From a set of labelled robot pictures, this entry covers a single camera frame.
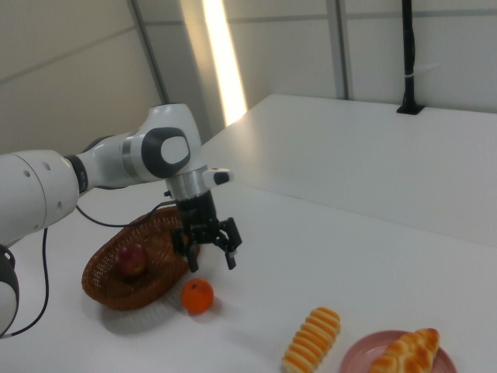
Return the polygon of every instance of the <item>white table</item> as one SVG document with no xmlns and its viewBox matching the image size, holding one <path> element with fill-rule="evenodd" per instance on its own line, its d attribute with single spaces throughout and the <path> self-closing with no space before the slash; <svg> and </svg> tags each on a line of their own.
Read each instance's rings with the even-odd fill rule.
<svg viewBox="0 0 497 373">
<path fill-rule="evenodd" d="M 369 333 L 422 327 L 440 331 L 460 373 L 494 371 L 497 184 L 487 172 L 497 164 L 496 116 L 394 110 L 271 96 L 209 141 L 209 165 L 237 176 L 213 190 L 218 217 L 233 216 L 242 235 L 237 267 L 205 247 L 199 272 L 141 310 L 111 311 L 81 287 L 88 259 L 118 229 L 78 212 L 58 222 L 48 233 L 47 312 L 29 332 L 0 340 L 1 370 L 280 372 L 299 325 L 326 305 L 341 315 L 342 332 L 317 373 L 336 373 Z M 164 190 L 93 190 L 80 206 L 128 222 Z M 40 247 L 37 233 L 12 248 L 22 297 L 12 330 L 43 304 Z M 217 296 L 197 317 L 179 305 L 192 277 L 208 279 Z"/>
</svg>

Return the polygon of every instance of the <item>orange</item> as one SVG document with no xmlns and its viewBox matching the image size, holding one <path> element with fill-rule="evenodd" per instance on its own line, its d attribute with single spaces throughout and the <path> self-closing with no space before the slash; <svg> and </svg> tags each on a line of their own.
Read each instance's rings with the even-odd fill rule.
<svg viewBox="0 0 497 373">
<path fill-rule="evenodd" d="M 205 312 L 214 301 L 214 289 L 203 278 L 186 282 L 181 291 L 181 303 L 192 314 Z"/>
</svg>

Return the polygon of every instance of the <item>light strip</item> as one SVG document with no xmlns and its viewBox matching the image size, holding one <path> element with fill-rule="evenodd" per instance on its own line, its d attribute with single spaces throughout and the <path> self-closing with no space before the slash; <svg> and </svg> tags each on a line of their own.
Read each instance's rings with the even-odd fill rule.
<svg viewBox="0 0 497 373">
<path fill-rule="evenodd" d="M 245 114 L 247 103 L 223 0 L 203 0 L 203 11 L 221 94 L 224 125 L 227 127 Z"/>
</svg>

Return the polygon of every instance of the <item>striped bread roll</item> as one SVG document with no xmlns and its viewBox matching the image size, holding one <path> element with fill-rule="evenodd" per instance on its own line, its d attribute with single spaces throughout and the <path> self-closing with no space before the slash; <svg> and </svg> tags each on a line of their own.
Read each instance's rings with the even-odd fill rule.
<svg viewBox="0 0 497 373">
<path fill-rule="evenodd" d="M 281 364 L 287 373 L 311 373 L 334 344 L 340 331 L 340 316 L 331 309 L 319 307 L 295 333 Z"/>
</svg>

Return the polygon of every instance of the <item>black pole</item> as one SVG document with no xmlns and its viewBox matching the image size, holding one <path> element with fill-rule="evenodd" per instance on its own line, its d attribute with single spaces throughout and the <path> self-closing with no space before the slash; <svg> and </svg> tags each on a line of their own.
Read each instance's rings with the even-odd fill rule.
<svg viewBox="0 0 497 373">
<path fill-rule="evenodd" d="M 412 28 L 411 0 L 402 0 L 402 28 L 404 30 L 405 92 L 402 106 L 397 109 L 397 113 L 416 115 L 424 106 L 418 105 L 414 99 L 415 41 Z"/>
</svg>

